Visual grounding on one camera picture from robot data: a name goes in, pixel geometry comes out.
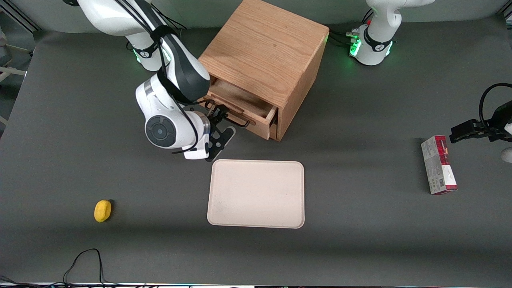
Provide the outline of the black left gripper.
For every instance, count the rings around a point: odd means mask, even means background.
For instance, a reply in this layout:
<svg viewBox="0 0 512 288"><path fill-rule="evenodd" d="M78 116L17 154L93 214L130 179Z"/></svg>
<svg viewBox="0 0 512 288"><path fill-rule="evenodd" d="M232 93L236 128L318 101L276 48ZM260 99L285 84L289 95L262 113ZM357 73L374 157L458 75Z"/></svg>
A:
<svg viewBox="0 0 512 288"><path fill-rule="evenodd" d="M455 144L465 139L489 137L490 142L503 140L512 142L512 101L499 106L489 120L491 135L482 122L467 120L450 129L450 142Z"/></svg>

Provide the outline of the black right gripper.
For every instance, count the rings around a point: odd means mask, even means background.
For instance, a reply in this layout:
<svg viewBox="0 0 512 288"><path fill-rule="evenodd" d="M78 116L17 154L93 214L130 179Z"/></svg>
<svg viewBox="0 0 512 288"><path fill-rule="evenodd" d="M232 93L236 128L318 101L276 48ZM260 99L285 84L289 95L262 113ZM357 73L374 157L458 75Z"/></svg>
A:
<svg viewBox="0 0 512 288"><path fill-rule="evenodd" d="M233 126L228 126L224 131L220 131L216 126L228 117L230 109L223 104L216 104L215 102L207 102L207 118L209 121L209 130L205 149L207 152L206 161L214 161L220 153L225 149L230 140L235 136L236 129Z"/></svg>

